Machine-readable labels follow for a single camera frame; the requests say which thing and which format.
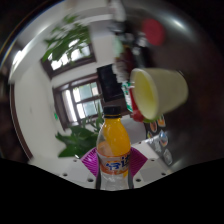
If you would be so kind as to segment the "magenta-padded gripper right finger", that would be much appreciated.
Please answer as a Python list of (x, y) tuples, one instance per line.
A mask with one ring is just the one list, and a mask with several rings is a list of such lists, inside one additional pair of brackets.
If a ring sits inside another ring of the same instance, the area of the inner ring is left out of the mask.
[(169, 168), (150, 147), (131, 148), (129, 172), (132, 186), (140, 188), (170, 174)]

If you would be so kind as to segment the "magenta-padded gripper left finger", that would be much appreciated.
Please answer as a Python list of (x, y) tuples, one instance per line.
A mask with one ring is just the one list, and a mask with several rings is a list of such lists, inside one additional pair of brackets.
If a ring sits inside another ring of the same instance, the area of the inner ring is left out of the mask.
[(98, 171), (98, 157), (93, 148), (81, 159), (73, 159), (60, 176), (78, 186), (95, 189)]

